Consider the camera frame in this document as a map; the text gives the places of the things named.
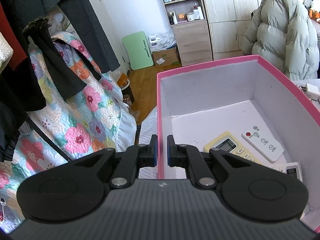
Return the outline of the white door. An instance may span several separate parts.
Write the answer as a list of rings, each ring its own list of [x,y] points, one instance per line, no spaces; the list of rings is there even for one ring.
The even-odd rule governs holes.
[[[116,28],[111,20],[111,16],[108,13],[104,0],[89,1],[120,63],[120,67],[117,70],[127,74],[130,68],[127,62],[125,61],[125,56],[120,44],[120,39],[116,33]]]

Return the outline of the dark grey hanging garment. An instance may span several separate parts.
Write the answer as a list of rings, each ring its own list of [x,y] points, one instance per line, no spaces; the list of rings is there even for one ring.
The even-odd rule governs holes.
[[[41,0],[44,13],[58,6],[67,16],[102,73],[120,67],[89,0]]]

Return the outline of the white power adapter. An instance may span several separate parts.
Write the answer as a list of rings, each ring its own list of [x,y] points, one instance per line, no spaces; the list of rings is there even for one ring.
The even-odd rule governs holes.
[[[305,83],[299,86],[299,89],[306,95],[311,101],[319,101],[319,88],[316,85]]]

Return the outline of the pink storage box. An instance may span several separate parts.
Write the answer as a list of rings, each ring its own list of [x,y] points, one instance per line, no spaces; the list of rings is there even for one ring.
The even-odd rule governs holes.
[[[167,164],[167,136],[202,150],[223,132],[239,142],[258,126],[282,143],[278,164],[299,162],[309,200],[303,222],[319,229],[319,110],[260,56],[195,64],[157,75],[158,177],[182,179]]]

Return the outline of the wooden shelf cabinet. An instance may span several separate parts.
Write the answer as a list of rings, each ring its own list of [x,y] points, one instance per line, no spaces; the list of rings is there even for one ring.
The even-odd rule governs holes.
[[[213,60],[203,0],[163,0],[183,66]]]

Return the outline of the white fan remote control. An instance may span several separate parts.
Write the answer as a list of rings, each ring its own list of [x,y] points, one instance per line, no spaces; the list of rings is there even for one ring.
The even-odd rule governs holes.
[[[275,163],[285,151],[281,142],[261,126],[250,126],[241,136],[271,163]]]

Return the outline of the cardboard box on floor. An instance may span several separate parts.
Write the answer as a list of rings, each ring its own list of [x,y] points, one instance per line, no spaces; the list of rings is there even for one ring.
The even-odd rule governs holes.
[[[152,52],[155,66],[174,66],[180,64],[180,56],[177,47]]]

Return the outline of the light wood wardrobe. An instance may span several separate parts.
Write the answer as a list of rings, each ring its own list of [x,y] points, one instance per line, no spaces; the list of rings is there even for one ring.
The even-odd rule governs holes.
[[[242,55],[241,43],[261,0],[204,0],[213,59]]]

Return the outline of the cream fleece-cuff coat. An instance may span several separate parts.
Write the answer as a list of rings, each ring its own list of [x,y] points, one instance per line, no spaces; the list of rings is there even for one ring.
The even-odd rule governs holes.
[[[4,68],[12,58],[14,50],[8,44],[2,33],[0,33],[0,73],[3,72]]]

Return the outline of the yellow TCL remote control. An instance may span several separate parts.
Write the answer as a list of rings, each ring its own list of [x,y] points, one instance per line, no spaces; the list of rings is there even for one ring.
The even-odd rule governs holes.
[[[250,152],[238,139],[236,139],[236,137],[234,137],[229,131],[225,131],[212,141],[205,144],[203,150],[204,152],[208,153],[211,148],[220,148],[231,154],[250,160],[254,163],[263,165],[263,163],[252,152]]]

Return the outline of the white table cloth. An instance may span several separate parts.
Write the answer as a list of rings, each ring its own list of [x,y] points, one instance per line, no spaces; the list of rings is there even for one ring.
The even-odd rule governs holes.
[[[153,134],[157,135],[157,107],[155,107],[142,121],[140,127],[139,143],[149,144]],[[140,169],[140,179],[157,179],[157,177],[157,167],[145,167]]]

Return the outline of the white remote grey screen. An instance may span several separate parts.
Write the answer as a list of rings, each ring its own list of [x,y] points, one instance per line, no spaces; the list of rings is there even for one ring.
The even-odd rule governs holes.
[[[276,171],[293,176],[298,180],[300,180],[301,182],[303,182],[302,168],[301,168],[300,162],[272,164],[272,165],[269,165],[269,168],[272,168]]]

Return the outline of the red hanging garment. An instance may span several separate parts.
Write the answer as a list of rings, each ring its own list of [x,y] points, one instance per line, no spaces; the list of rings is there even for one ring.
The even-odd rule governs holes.
[[[12,70],[15,70],[16,67],[27,58],[27,55],[23,48],[21,47],[20,43],[18,42],[8,20],[5,16],[4,10],[1,6],[1,33],[8,42],[8,44],[13,49],[13,56],[9,61],[9,66]]]

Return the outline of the grey puffer jacket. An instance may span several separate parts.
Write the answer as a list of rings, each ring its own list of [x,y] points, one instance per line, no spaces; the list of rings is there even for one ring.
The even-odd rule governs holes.
[[[317,78],[317,33],[297,0],[262,0],[242,39],[244,55],[259,55],[290,80]]]

